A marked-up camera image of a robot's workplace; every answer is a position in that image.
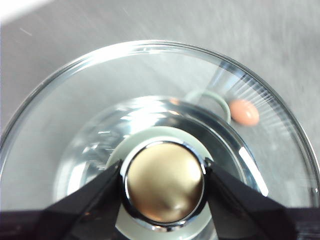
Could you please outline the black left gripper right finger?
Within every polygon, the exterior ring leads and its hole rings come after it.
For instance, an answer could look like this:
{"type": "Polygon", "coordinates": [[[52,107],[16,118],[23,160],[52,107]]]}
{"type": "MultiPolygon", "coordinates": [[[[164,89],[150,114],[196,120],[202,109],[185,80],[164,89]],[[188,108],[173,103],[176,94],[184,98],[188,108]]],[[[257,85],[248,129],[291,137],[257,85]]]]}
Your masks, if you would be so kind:
{"type": "Polygon", "coordinates": [[[318,240],[320,209],[263,196],[206,158],[206,196],[220,240],[318,240]]]}

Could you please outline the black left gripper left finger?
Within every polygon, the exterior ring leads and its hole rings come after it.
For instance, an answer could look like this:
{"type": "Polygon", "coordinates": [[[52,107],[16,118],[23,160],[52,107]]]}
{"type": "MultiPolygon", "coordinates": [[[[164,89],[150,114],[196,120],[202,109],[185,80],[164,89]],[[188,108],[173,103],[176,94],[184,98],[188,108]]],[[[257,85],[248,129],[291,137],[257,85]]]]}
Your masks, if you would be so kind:
{"type": "Polygon", "coordinates": [[[121,205],[119,181],[122,160],[108,167],[79,190],[45,209],[1,211],[2,240],[62,240],[74,227],[97,218],[106,220],[112,235],[121,205]]]}

